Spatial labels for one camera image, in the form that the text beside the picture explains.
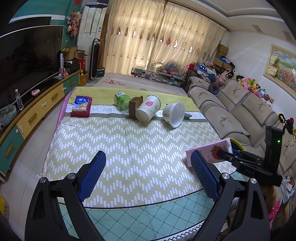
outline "white paper cup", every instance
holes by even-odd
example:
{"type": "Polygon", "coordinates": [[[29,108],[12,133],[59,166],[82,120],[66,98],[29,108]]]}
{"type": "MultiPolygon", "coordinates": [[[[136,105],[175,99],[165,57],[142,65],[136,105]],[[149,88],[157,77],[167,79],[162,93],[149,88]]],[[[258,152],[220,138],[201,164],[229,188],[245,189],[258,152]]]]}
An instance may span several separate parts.
{"type": "Polygon", "coordinates": [[[163,118],[173,128],[178,128],[184,119],[185,107],[181,102],[167,104],[163,109],[163,118]]]}
{"type": "Polygon", "coordinates": [[[160,110],[161,102],[158,96],[148,95],[140,107],[136,110],[136,118],[140,122],[148,123],[157,111],[160,110]]]}

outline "tower fan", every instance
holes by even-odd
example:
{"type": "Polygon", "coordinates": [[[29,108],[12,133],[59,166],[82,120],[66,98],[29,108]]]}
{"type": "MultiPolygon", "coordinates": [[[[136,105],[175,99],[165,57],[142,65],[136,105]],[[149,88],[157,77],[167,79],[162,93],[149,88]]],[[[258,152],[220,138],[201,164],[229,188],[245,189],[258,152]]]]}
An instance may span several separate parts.
{"type": "Polygon", "coordinates": [[[96,72],[98,68],[98,61],[99,61],[99,51],[100,51],[100,40],[94,39],[92,46],[91,46],[91,59],[89,64],[90,69],[90,79],[88,79],[88,83],[95,84],[98,82],[96,79],[96,72]]]}

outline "curtain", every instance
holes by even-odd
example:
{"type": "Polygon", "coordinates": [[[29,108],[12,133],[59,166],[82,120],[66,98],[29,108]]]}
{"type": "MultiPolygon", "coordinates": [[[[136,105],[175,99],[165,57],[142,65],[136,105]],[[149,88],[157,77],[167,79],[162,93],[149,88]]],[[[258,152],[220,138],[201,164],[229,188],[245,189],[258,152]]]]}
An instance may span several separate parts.
{"type": "Polygon", "coordinates": [[[147,70],[174,64],[184,74],[191,62],[208,63],[225,30],[193,10],[168,2],[147,70]]]}
{"type": "Polygon", "coordinates": [[[107,9],[105,71],[130,75],[133,67],[145,69],[159,30],[165,1],[113,0],[107,9]]]}

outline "sofa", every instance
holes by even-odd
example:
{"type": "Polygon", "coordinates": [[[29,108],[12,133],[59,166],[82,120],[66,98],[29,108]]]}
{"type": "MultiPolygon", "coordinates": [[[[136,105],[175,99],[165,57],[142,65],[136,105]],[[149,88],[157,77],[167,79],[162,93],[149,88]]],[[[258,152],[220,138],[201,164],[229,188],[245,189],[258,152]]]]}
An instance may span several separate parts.
{"type": "MultiPolygon", "coordinates": [[[[189,77],[188,82],[188,96],[221,139],[232,137],[246,151],[264,157],[266,126],[284,126],[266,103],[235,80],[225,81],[217,96],[207,91],[209,83],[198,77],[189,77]]],[[[296,143],[287,131],[283,135],[278,172],[290,177],[296,174],[296,143]]]]}

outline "metal screw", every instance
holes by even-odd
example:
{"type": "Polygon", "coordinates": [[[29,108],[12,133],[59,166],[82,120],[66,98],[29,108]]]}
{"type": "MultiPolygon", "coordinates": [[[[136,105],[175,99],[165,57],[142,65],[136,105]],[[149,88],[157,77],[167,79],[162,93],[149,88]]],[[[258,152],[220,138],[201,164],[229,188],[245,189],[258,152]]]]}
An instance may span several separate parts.
{"type": "Polygon", "coordinates": [[[251,183],[256,184],[257,180],[255,178],[251,178],[251,183]]]}
{"type": "Polygon", "coordinates": [[[45,181],[46,181],[46,177],[42,177],[42,178],[39,179],[40,183],[44,183],[45,181]]]}
{"type": "Polygon", "coordinates": [[[73,178],[75,178],[75,176],[76,176],[75,173],[69,173],[67,177],[68,177],[68,179],[73,179],[73,178]]]}
{"type": "Polygon", "coordinates": [[[229,176],[228,173],[223,173],[223,174],[222,174],[222,177],[223,177],[224,179],[229,179],[229,178],[230,178],[230,176],[229,176]]]}

